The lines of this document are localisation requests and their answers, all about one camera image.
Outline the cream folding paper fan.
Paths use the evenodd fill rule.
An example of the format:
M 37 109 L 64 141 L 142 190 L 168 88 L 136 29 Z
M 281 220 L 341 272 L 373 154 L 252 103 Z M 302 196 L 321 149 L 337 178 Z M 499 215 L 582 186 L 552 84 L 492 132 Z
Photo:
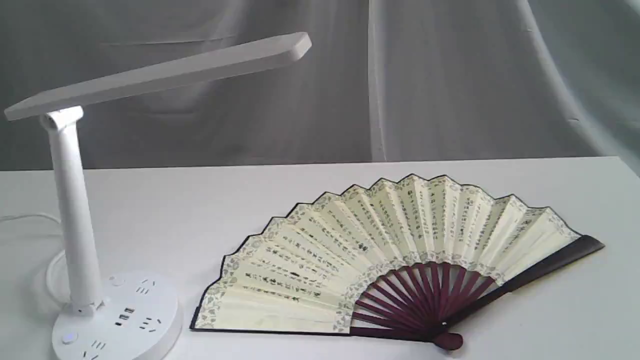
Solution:
M 196 332 L 464 344 L 451 328 L 604 248 L 551 207 L 447 175 L 324 192 L 274 216 L 221 260 Z

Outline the grey backdrop curtain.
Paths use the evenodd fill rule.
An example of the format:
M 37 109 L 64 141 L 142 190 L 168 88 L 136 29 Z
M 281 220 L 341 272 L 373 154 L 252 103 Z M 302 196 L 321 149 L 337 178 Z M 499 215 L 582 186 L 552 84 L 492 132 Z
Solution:
M 3 0 L 1 108 L 306 32 L 295 64 L 85 107 L 87 169 L 617 156 L 637 0 Z

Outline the white desk lamp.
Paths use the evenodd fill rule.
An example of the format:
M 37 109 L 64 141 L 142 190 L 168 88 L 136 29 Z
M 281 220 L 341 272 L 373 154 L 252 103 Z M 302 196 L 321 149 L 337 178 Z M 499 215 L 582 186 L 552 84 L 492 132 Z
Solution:
M 49 89 L 4 110 L 9 121 L 39 116 L 48 133 L 70 288 L 51 335 L 57 359 L 162 360 L 184 324 L 178 290 L 166 278 L 101 276 L 77 132 L 83 107 L 282 68 L 312 45 L 306 32 L 273 36 Z

